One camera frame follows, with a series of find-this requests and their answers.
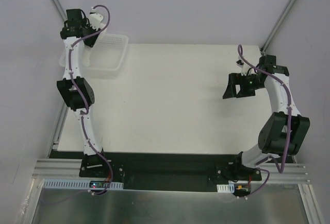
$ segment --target white tabletop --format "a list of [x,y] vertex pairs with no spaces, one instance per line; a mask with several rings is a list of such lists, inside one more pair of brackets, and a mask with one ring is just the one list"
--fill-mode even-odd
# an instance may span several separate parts
[[[257,64],[258,46],[244,46]],[[265,89],[222,99],[228,74],[240,72],[236,45],[130,44],[114,79],[88,79],[93,114],[106,152],[231,154],[257,143],[271,114]],[[59,151],[83,151],[68,111]]]

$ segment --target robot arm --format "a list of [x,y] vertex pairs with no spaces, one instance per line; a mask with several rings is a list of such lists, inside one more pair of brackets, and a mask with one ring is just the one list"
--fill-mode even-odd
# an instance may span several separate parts
[[93,127],[94,92],[83,77],[81,60],[85,46],[93,47],[108,24],[101,23],[103,16],[94,9],[89,18],[80,9],[67,10],[67,16],[68,20],[60,33],[65,45],[65,70],[62,80],[57,81],[57,88],[78,119],[84,140],[84,168],[104,166],[105,162],[97,155],[103,154],[101,140]]
[[[247,70],[249,67],[241,60],[237,61],[237,64],[242,67],[242,72],[229,74],[228,86],[223,99],[254,96],[255,90],[266,88],[273,113],[259,133],[258,144],[248,151],[240,152],[233,165],[225,170],[225,177],[230,180],[244,180],[256,172],[255,168],[258,165],[282,156],[286,150],[288,132],[291,133],[287,155],[297,154],[310,126],[309,118],[301,116],[291,97],[288,69],[277,65],[275,56],[267,55],[259,59],[258,67],[268,73],[267,75],[262,72],[251,74]],[[288,93],[278,80],[285,84],[289,98],[291,98],[291,131],[288,131],[287,128]],[[238,93],[235,85],[240,86]]]

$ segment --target purple cable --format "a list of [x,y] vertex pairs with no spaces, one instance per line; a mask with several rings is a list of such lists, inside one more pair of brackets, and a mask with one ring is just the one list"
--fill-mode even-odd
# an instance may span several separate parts
[[268,170],[262,169],[262,168],[257,168],[257,169],[260,170],[260,171],[267,172],[267,177],[266,177],[265,181],[262,183],[262,185],[258,189],[256,189],[254,192],[251,192],[248,197],[250,197],[251,195],[253,195],[253,194],[257,193],[258,191],[260,191],[267,184],[267,182],[269,180],[269,177],[270,177],[270,172]]
[[266,72],[266,71],[263,71],[262,69],[260,68],[257,68],[255,66],[253,66],[252,64],[250,64],[243,56],[243,47],[242,45],[238,45],[238,48],[237,48],[237,51],[238,51],[238,55],[240,56],[240,58],[244,61],[244,63],[246,63],[248,66],[250,66],[251,68],[253,68],[254,70],[258,71],[258,72],[261,72],[269,77],[272,77],[273,79],[275,79],[276,81],[278,81],[285,89],[285,92],[287,93],[287,96],[288,96],[288,124],[287,124],[287,137],[286,137],[286,141],[285,141],[285,147],[284,147],[284,151],[283,151],[283,155],[282,155],[282,163],[281,163],[281,166],[279,167],[277,161],[275,160],[275,158],[271,158],[273,159],[274,161],[276,161],[277,165],[277,169],[278,169],[278,172],[280,174],[283,173],[284,171],[284,166],[285,166],[285,161],[286,161],[286,158],[287,158],[287,155],[288,155],[288,149],[289,149],[289,145],[290,145],[290,138],[291,138],[291,118],[292,118],[292,108],[291,108],[291,93],[290,93],[290,90],[289,88],[285,85],[285,83],[279,79],[278,77]]
[[[78,43],[79,43],[80,41],[82,41],[82,40],[88,39],[88,38],[90,38],[90,37],[93,37],[93,36],[95,36],[95,35],[97,35],[97,34],[103,32],[103,31],[109,26],[109,24],[110,24],[110,11],[109,11],[109,9],[108,9],[106,6],[101,5],[101,4],[95,5],[95,6],[93,7],[93,9],[95,9],[95,8],[97,8],[97,7],[102,7],[102,8],[105,8],[105,9],[106,9],[106,11],[107,11],[107,13],[108,13],[108,21],[107,21],[107,24],[106,24],[106,25],[104,26],[104,28],[102,28],[101,30],[96,31],[95,33],[92,33],[92,34],[87,35],[87,36],[85,36],[85,37],[82,37],[82,38],[76,40],[76,41],[71,45],[71,48],[72,48],[72,49],[69,50],[69,58],[68,58],[68,60],[69,60],[69,70],[70,70],[70,71],[72,71],[72,65],[71,65],[71,54],[72,54],[72,51],[73,51],[74,46],[75,46],[76,44],[78,44]],[[84,101],[84,104],[85,104],[85,107],[86,107],[86,112],[81,111],[80,113],[81,113],[81,114],[88,114],[88,113],[89,113],[89,106],[88,106],[88,104],[87,104],[87,100],[86,100],[86,98],[84,97],[82,91],[79,89],[79,87],[78,87],[77,84],[75,83],[75,81],[74,81],[74,79],[73,79],[73,72],[72,72],[72,73],[69,73],[69,74],[70,74],[70,78],[71,78],[72,84],[76,87],[76,89],[77,89],[78,93],[80,94],[80,96],[82,97],[82,100]]]
[[101,192],[94,193],[94,194],[96,194],[96,195],[101,195],[101,194],[103,194],[104,192],[106,192],[108,188],[110,188],[110,184],[111,184],[111,182],[112,182],[112,180],[113,180],[113,171],[112,171],[112,167],[111,167],[110,163],[108,162],[108,160],[107,160],[107,159],[106,159],[106,158],[105,158],[100,152],[98,152],[98,151],[93,147],[93,145],[92,145],[90,139],[88,138],[88,136],[87,136],[87,132],[86,132],[86,129],[85,129],[84,116],[81,117],[81,127],[82,127],[82,131],[83,131],[83,133],[84,133],[85,139],[88,140],[88,145],[91,147],[91,149],[92,149],[92,150],[93,150],[93,151],[94,151],[94,152],[95,152],[95,153],[96,153],[96,154],[97,154],[102,160],[104,160],[104,161],[107,163],[107,165],[108,165],[108,167],[109,167],[109,171],[110,171],[111,178],[110,178],[109,183],[107,184],[107,187],[106,187],[104,190],[102,190]]

